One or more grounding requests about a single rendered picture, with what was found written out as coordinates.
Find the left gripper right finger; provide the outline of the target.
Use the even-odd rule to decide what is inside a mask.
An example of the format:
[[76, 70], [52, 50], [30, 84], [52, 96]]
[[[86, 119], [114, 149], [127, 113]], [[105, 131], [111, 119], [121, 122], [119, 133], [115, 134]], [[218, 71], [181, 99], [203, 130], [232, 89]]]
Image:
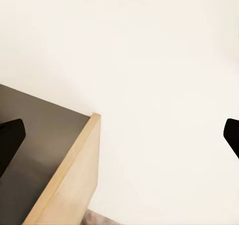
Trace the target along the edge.
[[223, 136], [239, 158], [239, 120], [228, 118]]

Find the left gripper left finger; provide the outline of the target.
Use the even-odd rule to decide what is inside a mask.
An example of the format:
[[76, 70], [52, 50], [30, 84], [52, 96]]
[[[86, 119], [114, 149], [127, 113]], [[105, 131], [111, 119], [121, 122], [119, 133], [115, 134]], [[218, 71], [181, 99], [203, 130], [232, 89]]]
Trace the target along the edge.
[[21, 118], [0, 124], [0, 178], [26, 137]]

